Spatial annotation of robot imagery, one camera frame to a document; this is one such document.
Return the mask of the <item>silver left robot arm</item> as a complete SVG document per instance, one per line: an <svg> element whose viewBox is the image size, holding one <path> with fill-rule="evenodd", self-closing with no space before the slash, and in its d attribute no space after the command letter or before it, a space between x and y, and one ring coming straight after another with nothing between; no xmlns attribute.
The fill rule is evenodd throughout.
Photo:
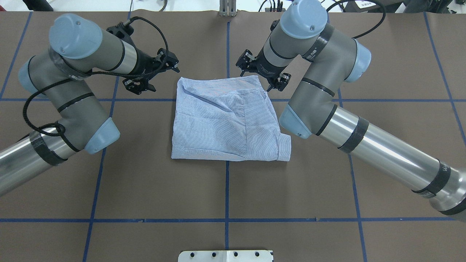
<svg viewBox="0 0 466 262"><path fill-rule="evenodd" d="M120 132L85 79L119 76L127 91L155 92L149 81L167 70L179 72L179 60L165 47L152 57L131 39L134 16L103 30L73 13L60 15L49 31L49 47L19 70L20 84L31 93L22 109L30 134L1 152L1 195L13 191L75 153L97 153L117 141Z"/></svg>

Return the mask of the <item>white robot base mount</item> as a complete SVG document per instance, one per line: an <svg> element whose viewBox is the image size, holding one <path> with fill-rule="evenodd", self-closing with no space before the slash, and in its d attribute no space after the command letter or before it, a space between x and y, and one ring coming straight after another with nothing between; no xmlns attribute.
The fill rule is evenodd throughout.
<svg viewBox="0 0 466 262"><path fill-rule="evenodd" d="M182 251L178 262L273 262L272 250L193 250Z"/></svg>

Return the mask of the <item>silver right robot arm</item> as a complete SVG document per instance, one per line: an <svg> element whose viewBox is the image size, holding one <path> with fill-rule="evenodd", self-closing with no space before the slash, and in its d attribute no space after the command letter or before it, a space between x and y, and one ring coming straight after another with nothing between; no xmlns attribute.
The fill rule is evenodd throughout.
<svg viewBox="0 0 466 262"><path fill-rule="evenodd" d="M354 218L428 216L465 222L465 131L426 13L328 13L319 0L282 13L243 12L258 30L233 53L236 74L288 85L275 97L281 130L329 163L348 161Z"/></svg>

